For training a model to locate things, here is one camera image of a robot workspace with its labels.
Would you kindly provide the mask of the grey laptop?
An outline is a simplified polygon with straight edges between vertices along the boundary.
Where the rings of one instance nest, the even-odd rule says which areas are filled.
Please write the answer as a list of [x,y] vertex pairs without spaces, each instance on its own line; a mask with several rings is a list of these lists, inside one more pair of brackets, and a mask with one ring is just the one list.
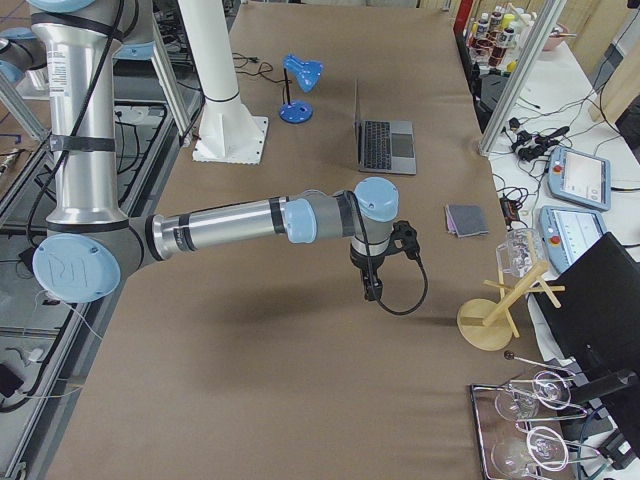
[[363,119],[358,80],[354,82],[354,133],[360,172],[417,174],[413,124]]

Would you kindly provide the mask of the folded grey cloth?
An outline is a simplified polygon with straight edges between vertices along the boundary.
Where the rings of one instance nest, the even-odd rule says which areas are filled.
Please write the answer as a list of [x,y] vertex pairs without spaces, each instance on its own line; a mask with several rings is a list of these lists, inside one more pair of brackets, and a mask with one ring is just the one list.
[[484,211],[478,205],[447,204],[444,211],[448,232],[459,238],[489,233]]

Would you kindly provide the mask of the wooden mug tree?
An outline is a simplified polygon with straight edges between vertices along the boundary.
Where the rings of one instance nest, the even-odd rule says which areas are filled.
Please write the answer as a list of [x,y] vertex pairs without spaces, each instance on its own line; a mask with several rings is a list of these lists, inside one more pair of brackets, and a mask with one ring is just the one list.
[[543,274],[547,261],[536,262],[513,286],[501,282],[494,287],[504,290],[499,302],[476,298],[462,304],[457,313],[457,326],[462,337],[472,346],[484,351],[498,351],[506,347],[513,337],[520,336],[509,308],[526,293],[544,293],[555,308],[561,306],[557,292],[566,287],[551,286]]

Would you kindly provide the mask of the clear glass mug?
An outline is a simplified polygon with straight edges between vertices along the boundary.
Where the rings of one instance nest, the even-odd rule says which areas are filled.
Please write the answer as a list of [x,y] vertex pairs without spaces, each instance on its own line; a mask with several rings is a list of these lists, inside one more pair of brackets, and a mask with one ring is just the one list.
[[496,248],[498,271],[522,278],[538,261],[546,261],[542,238],[536,229],[509,231],[505,241]]

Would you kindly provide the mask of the lower teach pendant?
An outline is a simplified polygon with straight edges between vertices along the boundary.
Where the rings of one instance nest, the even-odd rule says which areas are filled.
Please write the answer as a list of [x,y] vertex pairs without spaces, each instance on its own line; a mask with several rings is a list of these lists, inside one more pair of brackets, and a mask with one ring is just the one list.
[[602,215],[590,209],[543,206],[539,231],[557,273],[566,271],[606,232]]

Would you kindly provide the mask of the teach pendant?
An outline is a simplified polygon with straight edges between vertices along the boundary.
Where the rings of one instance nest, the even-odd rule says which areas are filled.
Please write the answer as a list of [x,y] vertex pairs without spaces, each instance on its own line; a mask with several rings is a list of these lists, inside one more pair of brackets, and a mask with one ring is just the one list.
[[598,211],[611,208],[609,160],[558,146],[549,163],[548,187],[553,197]]
[[557,273],[566,271],[606,232],[602,215],[590,209],[543,206],[539,231]]

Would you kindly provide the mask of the blue desk lamp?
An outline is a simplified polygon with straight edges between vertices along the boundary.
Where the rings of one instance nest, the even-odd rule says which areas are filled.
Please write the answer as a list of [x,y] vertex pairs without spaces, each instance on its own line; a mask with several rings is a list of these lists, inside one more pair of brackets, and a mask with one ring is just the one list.
[[282,61],[285,79],[285,100],[279,110],[280,118],[290,124],[301,124],[311,119],[313,107],[302,100],[292,100],[289,86],[289,73],[292,73],[295,83],[304,93],[309,93],[317,85],[324,64],[317,60],[302,60],[298,56],[289,53]]

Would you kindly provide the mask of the upper wine glass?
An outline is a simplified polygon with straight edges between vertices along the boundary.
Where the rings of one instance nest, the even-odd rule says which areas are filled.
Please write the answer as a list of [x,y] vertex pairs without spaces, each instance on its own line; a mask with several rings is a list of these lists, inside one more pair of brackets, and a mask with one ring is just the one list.
[[567,381],[549,370],[537,372],[532,379],[514,379],[499,387],[494,407],[509,421],[534,419],[541,407],[559,411],[570,403]]

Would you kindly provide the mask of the upper teach pendant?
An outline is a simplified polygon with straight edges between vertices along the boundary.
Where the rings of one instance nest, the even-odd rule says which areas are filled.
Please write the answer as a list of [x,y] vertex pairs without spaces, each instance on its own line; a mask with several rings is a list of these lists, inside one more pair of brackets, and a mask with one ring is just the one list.
[[609,160],[558,146],[549,163],[548,187],[553,197],[598,211],[611,208]]

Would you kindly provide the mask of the black monitor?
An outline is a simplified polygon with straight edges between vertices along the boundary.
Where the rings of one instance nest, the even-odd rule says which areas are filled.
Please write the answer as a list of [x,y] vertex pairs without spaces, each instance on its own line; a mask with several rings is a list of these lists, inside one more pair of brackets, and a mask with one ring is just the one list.
[[639,264],[608,232],[551,282],[563,286],[556,308],[534,298],[565,358],[587,382],[578,404],[599,398],[634,453],[639,452]]

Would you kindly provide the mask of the lower wine glass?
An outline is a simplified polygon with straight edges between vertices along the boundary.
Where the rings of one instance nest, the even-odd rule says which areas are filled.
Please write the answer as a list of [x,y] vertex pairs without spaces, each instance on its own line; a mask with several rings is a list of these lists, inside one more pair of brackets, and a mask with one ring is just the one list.
[[519,437],[507,437],[493,446],[490,459],[507,479],[548,479],[569,463],[568,447],[561,436],[538,426]]

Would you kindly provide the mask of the bottle rack with bottles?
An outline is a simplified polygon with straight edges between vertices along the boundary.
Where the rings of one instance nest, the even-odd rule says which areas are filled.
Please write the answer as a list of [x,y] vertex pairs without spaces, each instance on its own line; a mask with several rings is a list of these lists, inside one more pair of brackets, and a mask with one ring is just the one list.
[[512,1],[484,3],[476,8],[464,30],[464,49],[469,64],[481,74],[511,74],[537,14]]

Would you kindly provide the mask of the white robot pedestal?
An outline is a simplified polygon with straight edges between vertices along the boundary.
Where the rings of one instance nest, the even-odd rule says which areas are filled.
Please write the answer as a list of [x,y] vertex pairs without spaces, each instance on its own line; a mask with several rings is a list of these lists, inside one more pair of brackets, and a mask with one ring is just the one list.
[[259,164],[269,120],[241,100],[222,3],[184,0],[179,8],[205,100],[193,159]]

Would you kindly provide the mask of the aluminium frame post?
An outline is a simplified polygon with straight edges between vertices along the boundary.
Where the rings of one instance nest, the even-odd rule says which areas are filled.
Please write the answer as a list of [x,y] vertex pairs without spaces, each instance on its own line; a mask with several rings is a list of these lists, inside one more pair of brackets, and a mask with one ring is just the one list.
[[509,114],[514,108],[534,64],[542,52],[566,3],[566,0],[547,0],[544,3],[521,51],[517,67],[511,74],[483,136],[479,141],[478,152],[481,156],[488,158],[493,150],[501,130],[508,121]]

